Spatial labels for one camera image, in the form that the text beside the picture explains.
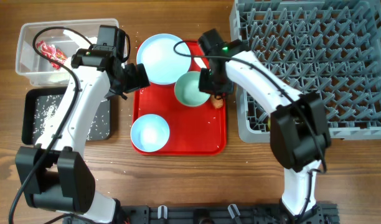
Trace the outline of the yellow plastic cup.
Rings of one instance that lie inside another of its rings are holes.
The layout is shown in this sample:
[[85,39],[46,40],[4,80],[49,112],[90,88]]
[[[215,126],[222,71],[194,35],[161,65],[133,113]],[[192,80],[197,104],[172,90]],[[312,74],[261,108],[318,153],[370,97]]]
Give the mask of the yellow plastic cup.
[[267,126],[268,126],[268,130],[270,130],[271,129],[271,118],[268,118]]

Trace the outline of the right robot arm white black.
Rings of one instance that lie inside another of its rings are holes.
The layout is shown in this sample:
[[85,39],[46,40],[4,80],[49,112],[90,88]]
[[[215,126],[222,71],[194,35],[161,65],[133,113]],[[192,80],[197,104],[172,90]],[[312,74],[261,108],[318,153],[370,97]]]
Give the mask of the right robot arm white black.
[[197,42],[209,61],[209,68],[201,71],[199,90],[221,98],[238,85],[268,113],[270,147],[285,171],[281,205],[292,221],[307,219],[316,206],[316,176],[327,171],[324,155],[331,145],[321,97],[279,79],[241,40],[225,42],[212,29]]

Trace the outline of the red snack wrapper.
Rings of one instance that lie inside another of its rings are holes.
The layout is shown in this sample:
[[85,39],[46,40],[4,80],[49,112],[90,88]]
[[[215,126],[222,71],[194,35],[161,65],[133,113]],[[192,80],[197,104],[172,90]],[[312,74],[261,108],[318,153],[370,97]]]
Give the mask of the red snack wrapper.
[[46,44],[43,40],[36,43],[37,49],[49,59],[58,61],[61,64],[64,64],[68,57],[58,49],[54,44]]

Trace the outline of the white paper napkin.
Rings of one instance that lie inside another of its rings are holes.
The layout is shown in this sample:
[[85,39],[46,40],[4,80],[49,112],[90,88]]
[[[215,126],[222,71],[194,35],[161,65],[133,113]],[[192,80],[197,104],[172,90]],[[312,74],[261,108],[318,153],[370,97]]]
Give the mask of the white paper napkin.
[[72,31],[64,30],[63,34],[72,39],[80,48],[89,48],[90,44],[96,44],[96,37],[81,37],[79,34],[75,34]]

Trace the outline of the large light blue plate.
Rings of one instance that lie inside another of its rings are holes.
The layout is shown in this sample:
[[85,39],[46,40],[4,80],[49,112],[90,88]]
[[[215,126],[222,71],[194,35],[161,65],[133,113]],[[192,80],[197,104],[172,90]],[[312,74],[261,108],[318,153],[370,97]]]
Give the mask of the large light blue plate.
[[146,39],[137,52],[136,61],[146,69],[149,81],[157,85],[170,85],[191,67],[191,58],[174,51],[181,38],[172,34],[156,34]]

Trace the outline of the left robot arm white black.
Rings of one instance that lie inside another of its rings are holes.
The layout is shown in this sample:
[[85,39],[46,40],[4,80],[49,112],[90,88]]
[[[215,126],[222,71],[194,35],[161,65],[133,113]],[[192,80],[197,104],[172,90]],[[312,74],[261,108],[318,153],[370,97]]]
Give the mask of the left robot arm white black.
[[105,96],[125,98],[150,84],[144,65],[129,63],[129,54],[128,34],[102,25],[97,42],[72,56],[70,80],[50,126],[34,146],[16,154],[21,181],[16,196],[28,206],[88,223],[128,223],[119,200],[97,192],[83,152]]

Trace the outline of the white rice grains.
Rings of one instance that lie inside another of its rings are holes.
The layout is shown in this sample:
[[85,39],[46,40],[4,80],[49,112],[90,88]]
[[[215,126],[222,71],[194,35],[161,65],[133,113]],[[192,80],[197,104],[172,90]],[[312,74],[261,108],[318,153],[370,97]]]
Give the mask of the white rice grains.
[[[63,96],[45,95],[36,98],[31,144],[35,144],[36,140],[44,133],[45,128],[50,125]],[[110,108],[110,101],[105,100],[100,103],[88,131],[87,141],[106,140],[110,137]]]

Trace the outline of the small light blue bowl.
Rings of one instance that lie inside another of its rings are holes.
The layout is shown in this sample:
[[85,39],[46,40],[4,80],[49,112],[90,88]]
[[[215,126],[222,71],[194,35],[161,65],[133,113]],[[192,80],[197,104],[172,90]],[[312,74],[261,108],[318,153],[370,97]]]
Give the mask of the small light blue bowl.
[[170,137],[167,121],[157,114],[146,114],[135,120],[131,127],[130,138],[136,149],[141,152],[157,152]]

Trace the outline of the green bowl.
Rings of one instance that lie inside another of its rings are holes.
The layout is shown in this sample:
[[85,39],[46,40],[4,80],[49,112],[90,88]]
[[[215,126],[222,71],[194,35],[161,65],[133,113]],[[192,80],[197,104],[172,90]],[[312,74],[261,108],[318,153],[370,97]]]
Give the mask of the green bowl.
[[183,74],[174,86],[176,99],[183,105],[197,107],[203,105],[210,95],[199,90],[200,72],[190,71]]

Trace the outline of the orange carrot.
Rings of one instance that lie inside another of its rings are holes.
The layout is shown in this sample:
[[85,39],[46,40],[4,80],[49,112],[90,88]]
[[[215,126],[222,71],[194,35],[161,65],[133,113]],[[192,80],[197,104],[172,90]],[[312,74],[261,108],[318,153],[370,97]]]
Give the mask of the orange carrot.
[[214,95],[210,96],[210,102],[215,109],[220,109],[224,105],[224,100],[222,98],[216,98]]

